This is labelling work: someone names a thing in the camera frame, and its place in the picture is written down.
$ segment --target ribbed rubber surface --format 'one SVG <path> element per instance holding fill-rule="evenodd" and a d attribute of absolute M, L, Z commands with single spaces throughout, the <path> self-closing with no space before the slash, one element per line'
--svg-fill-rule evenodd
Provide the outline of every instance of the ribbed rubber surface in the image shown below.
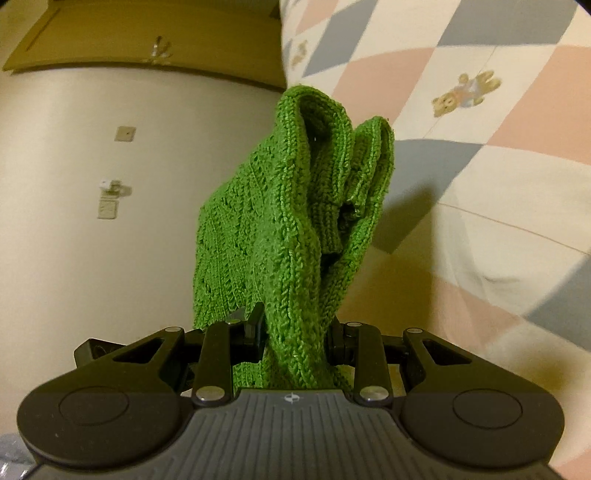
<path fill-rule="evenodd" d="M 475 472 L 418 450 L 386 411 L 341 391 L 242 391 L 198 410 L 165 452 L 128 469 L 75 473 L 41 466 L 31 480 L 559 480 L 544 465 Z"/>

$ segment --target wall plate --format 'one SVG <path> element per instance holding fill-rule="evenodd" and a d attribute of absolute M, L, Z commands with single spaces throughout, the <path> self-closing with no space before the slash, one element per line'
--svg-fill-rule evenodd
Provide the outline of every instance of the wall plate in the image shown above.
<path fill-rule="evenodd" d="M 119 127 L 115 135 L 116 142 L 132 142 L 135 136 L 135 127 Z"/>
<path fill-rule="evenodd" d="M 99 201 L 99 216 L 100 220 L 115 220 L 117 218 L 117 205 L 118 200 L 105 200 Z"/>

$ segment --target knit fabric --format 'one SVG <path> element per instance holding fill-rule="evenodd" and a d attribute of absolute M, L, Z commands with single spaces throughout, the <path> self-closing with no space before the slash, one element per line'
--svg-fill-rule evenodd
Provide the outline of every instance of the knit fabric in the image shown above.
<path fill-rule="evenodd" d="M 324 337 L 371 243 L 393 142 L 384 118 L 353 130 L 341 104 L 294 86 L 271 135 L 203 205 L 195 328 L 265 304 L 263 360 L 235 366 L 235 387 L 348 387 Z"/>

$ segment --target bed sheet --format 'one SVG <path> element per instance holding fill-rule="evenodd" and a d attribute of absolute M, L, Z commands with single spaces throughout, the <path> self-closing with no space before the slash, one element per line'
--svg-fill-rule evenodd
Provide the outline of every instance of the bed sheet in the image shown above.
<path fill-rule="evenodd" d="M 591 18 L 573 0 L 283 0 L 288 86 L 386 117 L 395 171 L 339 312 L 422 326 L 561 402 L 591 478 Z"/>

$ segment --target beige wall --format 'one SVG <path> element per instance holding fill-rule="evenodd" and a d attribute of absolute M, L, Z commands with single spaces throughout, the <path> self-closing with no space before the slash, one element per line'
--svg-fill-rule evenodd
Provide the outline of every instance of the beige wall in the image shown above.
<path fill-rule="evenodd" d="M 0 9 L 0 61 L 43 1 Z M 272 127 L 279 94 L 184 73 L 0 76 L 0 433 L 89 337 L 130 343 L 192 324 L 196 218 Z M 115 142 L 132 125 L 132 143 Z M 132 187 L 97 220 L 98 184 Z"/>

